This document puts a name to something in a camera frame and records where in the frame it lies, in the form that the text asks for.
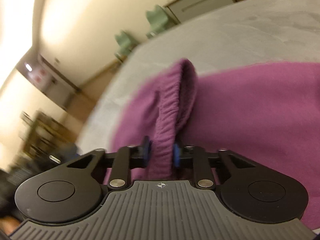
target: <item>purple garment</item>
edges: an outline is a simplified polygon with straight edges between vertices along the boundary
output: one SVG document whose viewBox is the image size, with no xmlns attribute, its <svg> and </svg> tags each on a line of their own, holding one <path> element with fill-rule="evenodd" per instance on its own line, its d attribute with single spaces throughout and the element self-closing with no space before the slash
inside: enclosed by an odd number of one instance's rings
<svg viewBox="0 0 320 240">
<path fill-rule="evenodd" d="M 302 222 L 320 227 L 320 64 L 270 62 L 197 78 L 181 60 L 149 81 L 124 111 L 113 151 L 153 140 L 132 179 L 170 179 L 172 144 L 228 148 L 301 182 Z"/>
</svg>

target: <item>green chair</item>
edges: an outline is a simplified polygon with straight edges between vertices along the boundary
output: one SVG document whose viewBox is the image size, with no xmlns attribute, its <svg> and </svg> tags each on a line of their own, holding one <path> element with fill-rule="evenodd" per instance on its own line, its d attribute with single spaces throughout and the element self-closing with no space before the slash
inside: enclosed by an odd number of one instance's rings
<svg viewBox="0 0 320 240">
<path fill-rule="evenodd" d="M 117 59 L 123 62 L 123 58 L 129 56 L 133 49 L 139 44 L 131 35 L 121 31 L 115 35 L 115 39 L 120 46 L 120 49 L 115 53 Z"/>
<path fill-rule="evenodd" d="M 176 25 L 160 5 L 155 5 L 153 11 L 146 11 L 146 17 L 151 27 L 151 30 L 146 34 L 148 39 Z"/>
</svg>

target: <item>silver pin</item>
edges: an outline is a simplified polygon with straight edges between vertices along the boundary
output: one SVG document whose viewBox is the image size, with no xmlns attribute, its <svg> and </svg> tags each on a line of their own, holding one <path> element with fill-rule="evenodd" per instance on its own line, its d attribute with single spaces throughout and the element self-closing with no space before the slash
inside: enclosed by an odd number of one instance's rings
<svg viewBox="0 0 320 240">
<path fill-rule="evenodd" d="M 123 179 L 113 179 L 110 181 L 110 186 L 112 187 L 122 187 L 124 186 L 125 181 Z"/>
<path fill-rule="evenodd" d="M 209 179 L 201 179 L 198 181 L 198 185 L 200 187 L 211 187 L 213 186 L 213 182 Z"/>
<path fill-rule="evenodd" d="M 56 157 L 52 156 L 52 155 L 49 155 L 49 159 L 56 162 L 57 164 L 60 164 L 61 161 L 59 159 L 57 159 Z"/>
</svg>

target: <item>black circular cap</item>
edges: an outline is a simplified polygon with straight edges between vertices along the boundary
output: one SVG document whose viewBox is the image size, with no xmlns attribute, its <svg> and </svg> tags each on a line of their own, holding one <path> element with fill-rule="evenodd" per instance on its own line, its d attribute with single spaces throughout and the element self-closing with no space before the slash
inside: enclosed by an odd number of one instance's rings
<svg viewBox="0 0 320 240">
<path fill-rule="evenodd" d="M 264 202 L 273 202 L 285 196 L 285 189 L 272 181 L 257 181 L 249 185 L 248 191 L 255 199 Z"/>
<path fill-rule="evenodd" d="M 38 189 L 38 196 L 46 201 L 58 202 L 71 197 L 75 190 L 75 186 L 72 183 L 56 180 L 43 184 Z"/>
</svg>

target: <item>white crosshair symbol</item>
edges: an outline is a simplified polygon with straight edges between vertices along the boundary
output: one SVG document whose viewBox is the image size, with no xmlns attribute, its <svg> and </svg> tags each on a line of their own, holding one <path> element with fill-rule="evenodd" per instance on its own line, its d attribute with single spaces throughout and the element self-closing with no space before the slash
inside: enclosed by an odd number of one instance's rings
<svg viewBox="0 0 320 240">
<path fill-rule="evenodd" d="M 160 187 L 160 188 L 163 188 L 163 187 L 167 186 L 167 184 L 164 184 L 164 183 L 161 182 L 161 183 L 157 184 L 157 186 Z"/>
</svg>

